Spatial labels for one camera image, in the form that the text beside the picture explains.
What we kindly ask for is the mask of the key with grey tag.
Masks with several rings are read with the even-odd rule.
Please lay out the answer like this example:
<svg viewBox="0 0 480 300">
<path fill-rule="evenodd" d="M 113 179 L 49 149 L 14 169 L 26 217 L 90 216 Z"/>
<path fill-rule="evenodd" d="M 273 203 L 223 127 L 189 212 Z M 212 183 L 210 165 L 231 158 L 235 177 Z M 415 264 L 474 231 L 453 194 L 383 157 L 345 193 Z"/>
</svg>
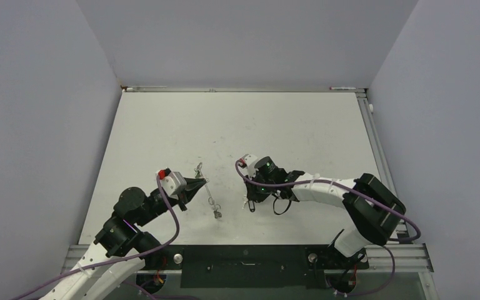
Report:
<svg viewBox="0 0 480 300">
<path fill-rule="evenodd" d="M 254 201 L 248 199 L 247 197 L 244 197 L 242 201 L 243 209 L 248 209 L 250 213 L 254 213 L 256 211 L 256 205 Z"/>
</svg>

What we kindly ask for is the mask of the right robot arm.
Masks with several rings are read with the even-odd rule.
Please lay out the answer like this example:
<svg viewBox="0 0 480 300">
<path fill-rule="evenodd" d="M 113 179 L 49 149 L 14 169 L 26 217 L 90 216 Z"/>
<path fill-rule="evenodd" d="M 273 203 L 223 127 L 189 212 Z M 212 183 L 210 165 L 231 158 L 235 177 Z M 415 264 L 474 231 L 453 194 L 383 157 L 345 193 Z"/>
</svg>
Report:
<svg viewBox="0 0 480 300">
<path fill-rule="evenodd" d="M 236 161 L 236 171 L 246 185 L 250 210 L 269 197 L 290 203 L 315 202 L 345 210 L 352 224 L 331 243 L 329 262 L 343 268 L 365 246 L 385 245 L 401 218 L 405 205 L 374 175 L 332 179 L 293 170 L 287 172 L 269 157 L 247 154 Z"/>
</svg>

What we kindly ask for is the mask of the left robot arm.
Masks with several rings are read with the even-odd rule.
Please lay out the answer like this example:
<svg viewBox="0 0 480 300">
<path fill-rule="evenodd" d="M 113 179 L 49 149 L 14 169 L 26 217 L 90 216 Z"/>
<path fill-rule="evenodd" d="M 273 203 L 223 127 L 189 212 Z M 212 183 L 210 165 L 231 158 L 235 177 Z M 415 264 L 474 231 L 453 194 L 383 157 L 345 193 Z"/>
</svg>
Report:
<svg viewBox="0 0 480 300">
<path fill-rule="evenodd" d="M 102 225 L 85 254 L 65 273 L 42 284 L 53 288 L 43 299 L 84 299 L 100 297 L 120 285 L 139 268 L 159 265 L 161 251 L 172 244 L 181 231 L 174 206 L 186 211 L 189 203 L 207 181 L 186 178 L 165 169 L 156 176 L 157 188 L 146 194 L 129 187 L 119 196 L 111 217 Z M 166 242 L 140 228 L 164 213 L 169 213 L 176 230 Z"/>
</svg>

